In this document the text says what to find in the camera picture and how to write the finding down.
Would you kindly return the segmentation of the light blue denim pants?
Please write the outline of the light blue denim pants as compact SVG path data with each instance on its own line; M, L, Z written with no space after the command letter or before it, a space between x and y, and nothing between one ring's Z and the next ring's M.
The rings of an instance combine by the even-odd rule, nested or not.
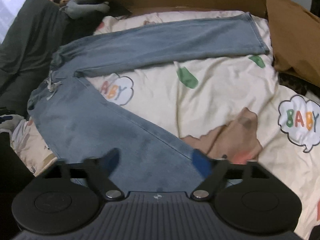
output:
M120 149L123 191L190 192L202 177L194 142L253 121L274 93L267 20L242 11L105 18L95 35L61 47L28 113L59 159Z

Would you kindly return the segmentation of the cream bear print duvet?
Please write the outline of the cream bear print duvet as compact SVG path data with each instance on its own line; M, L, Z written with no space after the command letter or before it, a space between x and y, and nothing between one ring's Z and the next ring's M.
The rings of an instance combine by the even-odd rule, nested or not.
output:
M240 11L108 18L61 46L28 99L11 145L39 176L113 148L124 192L193 191L194 150L257 161L300 199L295 233L319 225L319 104L280 85L271 25Z

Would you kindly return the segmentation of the dark grey blanket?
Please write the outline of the dark grey blanket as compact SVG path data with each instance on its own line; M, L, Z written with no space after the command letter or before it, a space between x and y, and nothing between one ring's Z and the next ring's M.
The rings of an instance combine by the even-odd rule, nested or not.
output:
M50 0L26 0L1 44L1 114L27 116L31 92L48 76L60 46L92 35L106 16L129 16L116 2L75 0L78 4L107 3L108 13L93 12L71 19Z

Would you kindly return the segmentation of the black garment under brown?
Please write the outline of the black garment under brown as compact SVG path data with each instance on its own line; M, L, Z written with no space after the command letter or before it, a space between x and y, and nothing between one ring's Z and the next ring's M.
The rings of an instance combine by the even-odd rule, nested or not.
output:
M278 80L280 85L293 90L299 95L306 96L307 92L311 92L319 97L319 75L315 75L311 78L304 78L297 75L295 72L279 72Z

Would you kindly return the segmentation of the brown folded garment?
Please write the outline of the brown folded garment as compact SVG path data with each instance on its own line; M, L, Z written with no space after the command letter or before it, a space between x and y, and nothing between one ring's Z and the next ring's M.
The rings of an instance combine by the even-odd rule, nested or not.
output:
M266 0L278 72L319 86L319 17L291 0Z

